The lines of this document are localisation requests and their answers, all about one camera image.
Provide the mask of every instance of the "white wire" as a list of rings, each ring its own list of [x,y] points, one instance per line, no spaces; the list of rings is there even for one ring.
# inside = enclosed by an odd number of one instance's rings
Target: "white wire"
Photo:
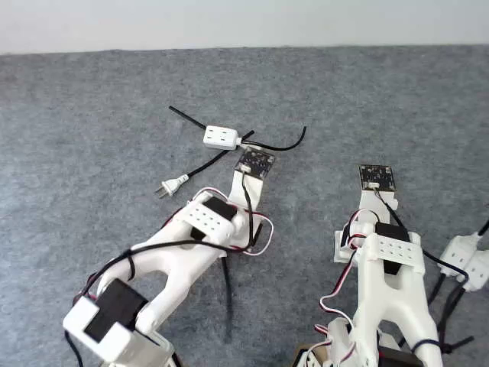
[[[328,307],[324,304],[324,300],[327,300],[329,298],[333,298],[342,289],[343,283],[345,283],[345,279],[348,276],[348,273],[350,272],[352,266],[353,266],[353,261],[351,261],[348,264],[347,271],[343,274],[343,276],[342,276],[340,282],[338,283],[338,286],[335,288],[335,290],[331,294],[327,294],[326,296],[322,296],[321,298],[319,298],[319,305],[321,306],[321,308],[324,311],[333,312],[333,313],[337,313],[339,315],[342,315],[350,323],[351,329],[353,330],[355,328],[355,326],[353,325],[353,321],[351,320],[351,318],[346,313],[344,313],[343,311],[341,311],[337,308]]]
[[[307,359],[309,358],[309,354],[316,348],[320,347],[320,346],[328,346],[331,344],[331,340],[325,340],[324,342],[320,342],[320,343],[317,343],[317,344],[314,344],[313,346],[311,346],[307,352],[306,352],[306,358],[304,359],[304,364],[303,366],[304,367],[307,367]]]
[[[358,216],[360,216],[360,213],[362,213],[362,212],[370,212],[370,213],[374,214],[375,219],[377,218],[377,214],[375,213],[375,211],[367,209],[367,208],[362,208],[362,209],[357,210],[357,212],[355,213],[353,218],[351,218],[350,223],[353,223],[355,220],[357,220]]]
[[[260,218],[265,219],[268,223],[270,223],[270,235],[268,236],[267,244],[259,252],[244,251],[243,253],[245,255],[248,255],[248,256],[260,256],[265,251],[267,251],[267,248],[270,245],[270,242],[272,241],[272,236],[274,235],[274,224],[272,223],[272,221],[267,216],[264,216],[263,214],[255,213],[253,215],[259,216]]]
[[[218,193],[219,195],[221,195],[222,197],[224,197],[226,199],[226,201],[229,201],[229,198],[221,191],[221,190],[218,190],[216,189],[215,187],[204,187],[203,189],[200,189],[199,191],[197,191],[197,193],[193,196],[192,200],[195,200],[198,195],[200,195],[201,193],[203,193],[204,191],[212,191],[214,193]]]

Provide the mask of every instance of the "power outlet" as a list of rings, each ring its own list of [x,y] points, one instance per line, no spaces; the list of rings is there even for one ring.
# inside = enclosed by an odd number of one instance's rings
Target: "power outlet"
[[[449,245],[446,246],[441,259],[457,268],[465,268],[472,255],[475,253],[475,250],[477,250],[478,240],[479,237],[477,233],[474,233],[473,235],[457,235],[450,241]],[[438,266],[442,269],[441,272],[447,277],[458,275],[458,272],[451,268],[447,268],[443,265]]]
[[[239,143],[238,132],[232,128],[210,125],[206,128],[203,142],[209,148],[232,151],[236,149],[236,144]]]
[[[464,286],[469,292],[478,291],[489,279],[489,250],[476,251],[464,270],[468,273],[468,282]],[[464,279],[463,275],[457,277],[458,281]]]

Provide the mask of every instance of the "white servo bracket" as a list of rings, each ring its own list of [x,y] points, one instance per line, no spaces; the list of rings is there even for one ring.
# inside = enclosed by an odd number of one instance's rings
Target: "white servo bracket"
[[[207,241],[217,245],[222,245],[228,241],[235,231],[231,221],[195,200],[180,210],[174,218],[197,228],[206,234]]]

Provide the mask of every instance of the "gray carpet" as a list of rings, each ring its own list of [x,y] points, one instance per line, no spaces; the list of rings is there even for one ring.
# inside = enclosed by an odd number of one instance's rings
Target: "gray carpet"
[[[235,316],[225,338],[225,284],[214,264],[161,327],[189,366],[285,366],[328,323],[317,300],[342,266],[332,233],[358,205],[356,164],[391,164],[399,214],[440,255],[489,215],[489,47],[109,51],[0,57],[0,365],[75,366],[61,321],[86,276],[152,235],[200,187],[230,188],[239,153],[173,198],[153,191],[215,154],[206,124],[292,142],[266,179],[261,210],[277,233],[266,255],[230,259]],[[487,240],[481,244],[487,248]],[[426,286],[438,270],[426,263]],[[352,314],[356,271],[335,304]],[[148,297],[164,277],[137,282]],[[432,311],[439,317],[453,282]],[[444,357],[484,365],[487,287],[467,294]],[[97,358],[83,349],[86,366]]]

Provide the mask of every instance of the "white robotic arm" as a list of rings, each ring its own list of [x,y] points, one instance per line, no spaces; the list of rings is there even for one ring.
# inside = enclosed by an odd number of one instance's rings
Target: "white robotic arm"
[[[214,244],[215,247],[190,244],[149,249],[131,256],[134,269],[131,269],[130,261],[125,259],[104,272],[97,290],[97,297],[101,302],[103,297],[109,297],[106,294],[118,291],[125,294],[128,292],[131,296],[131,292],[124,286],[130,278],[142,277],[152,271],[162,271],[167,275],[164,289],[153,300],[144,304],[141,301],[141,307],[134,315],[133,330],[121,322],[114,322],[112,326],[100,332],[99,329],[104,327],[106,321],[100,321],[97,317],[102,317],[100,315],[107,311],[87,297],[81,297],[76,302],[66,315],[63,327],[113,366],[175,365],[172,357],[173,346],[156,330],[186,298],[196,279],[217,258],[226,256],[226,248],[236,250],[247,247],[250,240],[249,213],[243,184],[249,195],[251,209],[255,211],[263,181],[235,171],[229,198],[225,197],[225,201],[217,200],[217,197],[210,193],[213,189],[202,189],[160,231],[146,242],[133,246],[131,250],[138,252],[138,249],[152,245],[192,239],[193,231],[200,234],[201,241]],[[221,209],[210,206],[211,201],[220,205]],[[225,211],[234,208],[232,217],[226,217],[225,213],[220,212],[222,207]],[[261,217],[254,216],[254,234],[260,224]],[[140,300],[139,297],[142,296],[136,293],[135,297]],[[112,297],[111,302],[114,303],[116,299]]]
[[[438,342],[436,324],[426,302],[420,237],[389,224],[386,203],[397,208],[392,171],[385,166],[361,165],[360,174],[359,210],[342,231],[335,232],[335,262],[348,265],[332,294],[320,301],[324,310],[343,316],[323,330],[329,357],[323,366],[376,367],[398,365],[402,360],[401,365],[441,367],[439,346],[422,343],[414,350],[414,357],[401,352],[394,338],[379,329],[382,320],[395,323],[411,348],[422,340]],[[358,266],[358,308],[350,319],[323,302],[339,292],[352,265]],[[303,364],[298,366],[307,367],[306,359],[304,356]]]

